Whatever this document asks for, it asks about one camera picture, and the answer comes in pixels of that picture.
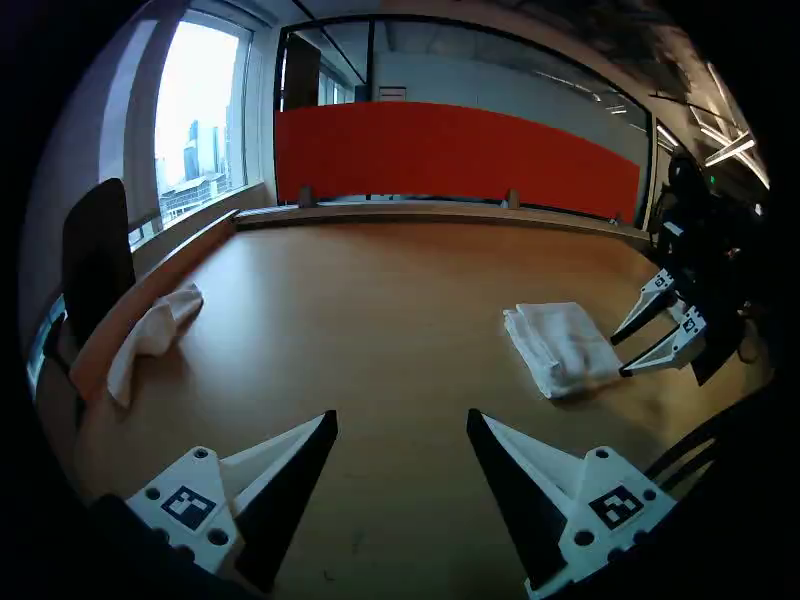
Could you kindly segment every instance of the skyscraper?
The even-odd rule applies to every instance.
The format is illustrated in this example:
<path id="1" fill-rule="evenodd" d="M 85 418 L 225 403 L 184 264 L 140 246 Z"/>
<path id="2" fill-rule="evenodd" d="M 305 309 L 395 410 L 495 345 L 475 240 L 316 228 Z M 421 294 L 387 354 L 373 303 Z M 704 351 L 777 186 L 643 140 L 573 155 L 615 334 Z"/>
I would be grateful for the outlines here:
<path id="1" fill-rule="evenodd" d="M 156 189 L 161 195 L 169 189 L 167 183 L 167 159 L 163 156 L 156 158 Z"/>
<path id="2" fill-rule="evenodd" d="M 212 142 L 211 145 L 213 147 L 214 153 L 214 172 L 221 173 L 222 172 L 222 165 L 220 164 L 220 155 L 219 155 L 219 127 L 212 128 Z"/>
<path id="3" fill-rule="evenodd" d="M 197 158 L 197 141 L 186 142 L 183 148 L 183 171 L 186 181 L 190 181 L 200 176 L 200 164 Z"/>

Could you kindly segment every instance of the window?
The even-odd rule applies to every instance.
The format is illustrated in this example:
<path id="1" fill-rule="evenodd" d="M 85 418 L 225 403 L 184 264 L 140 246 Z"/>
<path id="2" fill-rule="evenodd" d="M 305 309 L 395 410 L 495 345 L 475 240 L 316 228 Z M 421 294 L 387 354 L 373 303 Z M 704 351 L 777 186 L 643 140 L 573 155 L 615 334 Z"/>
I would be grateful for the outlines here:
<path id="1" fill-rule="evenodd" d="M 53 323 L 55 323 L 62 314 L 66 314 L 66 312 L 64 296 L 61 295 L 56 298 L 55 303 L 50 307 L 47 316 L 42 324 L 39 325 L 39 329 L 36 332 L 36 337 L 33 340 L 33 345 L 28 355 L 27 365 L 28 384 L 30 385 L 31 396 L 33 398 L 36 398 L 36 383 L 39 381 L 39 373 L 42 370 L 42 364 L 44 364 L 44 343 L 47 340 Z"/>
<path id="2" fill-rule="evenodd" d="M 158 92 L 155 169 L 161 221 L 245 185 L 244 65 L 249 31 L 187 13 L 178 24 Z M 144 232 L 132 232 L 136 245 Z"/>
<path id="3" fill-rule="evenodd" d="M 353 102 L 353 89 L 342 85 L 337 79 L 320 69 L 319 94 L 317 96 L 320 106 Z"/>

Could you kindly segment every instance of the folded white towel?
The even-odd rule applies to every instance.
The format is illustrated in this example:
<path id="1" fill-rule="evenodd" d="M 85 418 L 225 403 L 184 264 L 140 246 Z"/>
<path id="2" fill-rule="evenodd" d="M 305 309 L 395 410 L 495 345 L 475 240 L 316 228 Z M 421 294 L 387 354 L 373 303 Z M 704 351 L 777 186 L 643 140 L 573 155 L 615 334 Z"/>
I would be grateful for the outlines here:
<path id="1" fill-rule="evenodd" d="M 619 377 L 622 363 L 614 349 L 575 302 L 517 304 L 503 314 L 514 345 L 548 398 Z"/>
<path id="2" fill-rule="evenodd" d="M 164 354 L 181 324 L 202 305 L 203 295 L 195 284 L 191 284 L 156 300 L 139 319 L 120 346 L 108 372 L 108 391 L 117 404 L 123 408 L 130 406 L 130 384 L 136 356 Z"/>

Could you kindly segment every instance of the screw hole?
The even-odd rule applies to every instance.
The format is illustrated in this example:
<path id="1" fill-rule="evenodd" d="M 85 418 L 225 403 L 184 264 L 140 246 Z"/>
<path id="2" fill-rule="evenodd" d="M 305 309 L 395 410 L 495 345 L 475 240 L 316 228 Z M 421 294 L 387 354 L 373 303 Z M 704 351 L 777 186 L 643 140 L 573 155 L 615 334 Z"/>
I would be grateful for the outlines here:
<path id="1" fill-rule="evenodd" d="M 194 562 L 194 550 L 189 546 L 175 546 L 175 552 L 183 559 Z"/>
<path id="2" fill-rule="evenodd" d="M 208 532 L 208 541 L 215 546 L 224 546 L 228 543 L 228 534 L 221 529 L 212 529 Z"/>
<path id="3" fill-rule="evenodd" d="M 153 529 L 153 535 L 159 542 L 163 542 L 165 544 L 169 542 L 169 534 L 160 527 Z"/>
<path id="4" fill-rule="evenodd" d="M 575 543 L 578 546 L 588 546 L 594 541 L 594 534 L 586 529 L 581 529 L 575 534 Z"/>

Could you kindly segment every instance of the sky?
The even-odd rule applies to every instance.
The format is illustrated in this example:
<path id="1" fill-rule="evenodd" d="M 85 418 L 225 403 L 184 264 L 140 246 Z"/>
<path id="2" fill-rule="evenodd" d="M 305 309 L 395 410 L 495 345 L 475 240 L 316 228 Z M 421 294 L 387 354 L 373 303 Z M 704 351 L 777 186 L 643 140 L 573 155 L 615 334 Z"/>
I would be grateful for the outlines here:
<path id="1" fill-rule="evenodd" d="M 197 119 L 225 127 L 233 64 L 239 39 L 201 25 L 181 22 L 167 53 L 156 107 L 156 158 L 166 162 L 170 185 L 184 174 L 183 147 Z"/>

